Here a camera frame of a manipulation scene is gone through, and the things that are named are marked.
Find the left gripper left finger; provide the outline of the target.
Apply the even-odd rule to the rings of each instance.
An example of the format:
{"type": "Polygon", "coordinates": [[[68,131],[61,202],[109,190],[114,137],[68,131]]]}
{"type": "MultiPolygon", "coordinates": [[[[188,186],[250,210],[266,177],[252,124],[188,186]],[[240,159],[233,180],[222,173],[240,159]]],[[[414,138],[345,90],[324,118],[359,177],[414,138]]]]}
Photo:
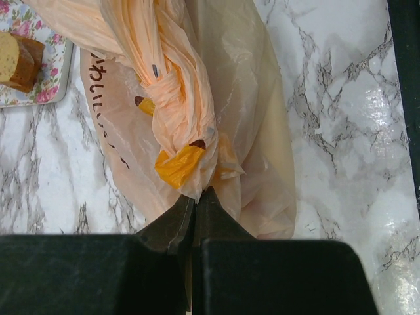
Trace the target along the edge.
{"type": "Polygon", "coordinates": [[[194,201],[136,234],[1,237],[2,314],[185,314],[194,201]]]}

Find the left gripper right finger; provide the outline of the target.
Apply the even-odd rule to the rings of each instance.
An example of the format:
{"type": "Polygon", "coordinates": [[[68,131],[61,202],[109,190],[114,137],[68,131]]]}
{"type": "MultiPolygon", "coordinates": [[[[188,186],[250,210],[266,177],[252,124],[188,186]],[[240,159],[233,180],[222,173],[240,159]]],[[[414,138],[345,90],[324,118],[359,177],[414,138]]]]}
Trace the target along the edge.
{"type": "Polygon", "coordinates": [[[194,314],[376,314],[359,257],[333,240],[258,240],[214,191],[196,206],[194,314]]]}

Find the orange plastic grocery bag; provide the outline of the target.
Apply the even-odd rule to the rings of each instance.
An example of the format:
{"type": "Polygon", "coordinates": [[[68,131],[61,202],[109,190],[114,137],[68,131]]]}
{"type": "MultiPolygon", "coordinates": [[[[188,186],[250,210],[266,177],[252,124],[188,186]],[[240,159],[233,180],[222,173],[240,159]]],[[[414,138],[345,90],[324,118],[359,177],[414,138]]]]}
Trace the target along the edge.
{"type": "Polygon", "coordinates": [[[295,229],[282,77],[252,1],[30,1],[81,49],[91,117],[119,191],[151,223],[213,188],[261,240],[295,229]]]}

